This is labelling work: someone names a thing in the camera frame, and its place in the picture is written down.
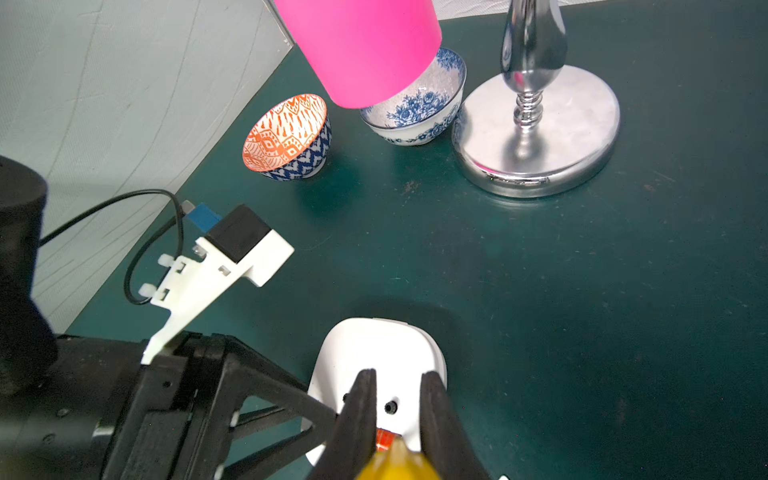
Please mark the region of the yellow handled screwdriver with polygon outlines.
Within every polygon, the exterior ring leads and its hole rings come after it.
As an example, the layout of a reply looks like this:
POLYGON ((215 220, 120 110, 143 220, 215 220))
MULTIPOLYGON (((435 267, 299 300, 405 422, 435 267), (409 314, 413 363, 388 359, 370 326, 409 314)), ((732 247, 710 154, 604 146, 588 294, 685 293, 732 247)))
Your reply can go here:
POLYGON ((441 477, 421 452, 408 448, 396 437, 386 451, 377 451, 357 480, 440 480, 441 477))

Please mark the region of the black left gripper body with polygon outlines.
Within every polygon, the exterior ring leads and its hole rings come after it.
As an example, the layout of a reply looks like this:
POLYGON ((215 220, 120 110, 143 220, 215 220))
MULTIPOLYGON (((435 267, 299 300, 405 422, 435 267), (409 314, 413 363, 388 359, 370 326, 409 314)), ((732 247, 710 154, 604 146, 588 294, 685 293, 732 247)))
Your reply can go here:
POLYGON ((237 479, 240 342, 185 334, 143 365, 141 343, 62 336, 53 470, 73 479, 237 479))

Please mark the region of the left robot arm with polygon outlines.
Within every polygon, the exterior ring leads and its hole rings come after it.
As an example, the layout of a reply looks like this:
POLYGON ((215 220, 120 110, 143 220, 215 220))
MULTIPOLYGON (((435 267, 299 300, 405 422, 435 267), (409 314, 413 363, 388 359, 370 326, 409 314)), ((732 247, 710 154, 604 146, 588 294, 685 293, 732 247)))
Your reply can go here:
POLYGON ((134 342, 54 334, 31 297, 45 180, 1 162, 1 475, 264 479, 327 440, 334 411, 224 335, 134 342))

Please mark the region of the red AA battery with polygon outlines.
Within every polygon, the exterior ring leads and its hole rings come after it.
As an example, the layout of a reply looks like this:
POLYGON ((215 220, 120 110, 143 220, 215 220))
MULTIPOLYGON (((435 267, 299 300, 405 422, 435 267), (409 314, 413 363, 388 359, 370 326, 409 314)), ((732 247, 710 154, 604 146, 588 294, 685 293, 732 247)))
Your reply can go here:
POLYGON ((387 451, 391 448, 392 443, 398 437, 398 434, 389 430, 378 428, 376 431, 376 450, 387 451))

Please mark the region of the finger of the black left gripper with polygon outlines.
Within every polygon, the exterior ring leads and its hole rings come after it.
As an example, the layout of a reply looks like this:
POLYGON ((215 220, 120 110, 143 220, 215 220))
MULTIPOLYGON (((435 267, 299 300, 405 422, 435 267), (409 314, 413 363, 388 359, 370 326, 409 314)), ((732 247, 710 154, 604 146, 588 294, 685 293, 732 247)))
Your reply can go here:
POLYGON ((310 427, 293 437, 281 440, 226 466, 223 470, 222 479, 267 479, 324 443, 329 437, 329 431, 322 431, 319 427, 310 427))
POLYGON ((221 395, 231 405, 225 409, 227 424, 236 439, 272 428, 297 417, 310 422, 302 433, 314 441, 330 438, 335 411, 307 393, 307 386, 287 370, 242 341, 226 336, 221 395), (249 397, 270 403, 248 413, 240 409, 249 397))

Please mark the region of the white square alarm clock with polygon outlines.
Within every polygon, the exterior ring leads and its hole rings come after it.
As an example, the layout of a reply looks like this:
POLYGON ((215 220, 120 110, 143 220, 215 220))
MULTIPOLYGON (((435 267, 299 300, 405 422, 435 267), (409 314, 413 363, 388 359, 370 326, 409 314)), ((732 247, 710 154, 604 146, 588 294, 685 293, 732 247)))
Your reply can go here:
POLYGON ((412 451, 421 450, 419 396, 421 377, 435 371, 448 382, 447 365, 436 341, 406 322, 349 318, 325 337, 315 362, 308 394, 340 413, 358 373, 377 376, 377 429, 398 434, 412 451))

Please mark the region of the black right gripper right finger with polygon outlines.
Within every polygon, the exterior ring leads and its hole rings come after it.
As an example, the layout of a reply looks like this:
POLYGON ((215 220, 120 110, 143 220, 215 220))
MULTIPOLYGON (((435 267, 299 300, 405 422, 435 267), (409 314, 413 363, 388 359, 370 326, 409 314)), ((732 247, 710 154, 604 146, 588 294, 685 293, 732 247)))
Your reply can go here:
POLYGON ((422 375, 419 402, 421 451, 438 476, 441 479, 490 479, 437 372, 422 375))

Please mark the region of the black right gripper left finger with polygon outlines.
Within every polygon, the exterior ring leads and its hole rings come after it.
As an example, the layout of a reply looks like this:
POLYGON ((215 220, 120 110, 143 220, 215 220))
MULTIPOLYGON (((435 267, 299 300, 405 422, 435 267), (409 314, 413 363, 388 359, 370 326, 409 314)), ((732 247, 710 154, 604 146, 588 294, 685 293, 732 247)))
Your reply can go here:
POLYGON ((309 479, 356 479, 376 451, 376 371, 361 370, 309 479))

